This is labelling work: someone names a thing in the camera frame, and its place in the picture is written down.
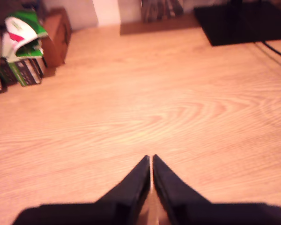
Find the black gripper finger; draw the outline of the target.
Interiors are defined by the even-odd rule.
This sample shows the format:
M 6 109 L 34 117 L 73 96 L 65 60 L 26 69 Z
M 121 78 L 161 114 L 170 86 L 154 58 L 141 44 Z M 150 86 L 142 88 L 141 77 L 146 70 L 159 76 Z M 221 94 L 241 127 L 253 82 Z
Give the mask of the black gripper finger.
M 157 155 L 153 155 L 153 180 L 158 197 L 173 225 L 183 225 L 187 205 L 211 202 L 184 183 Z
M 97 202 L 115 204 L 113 225 L 134 225 L 149 191 L 150 158 L 145 155 L 119 184 Z

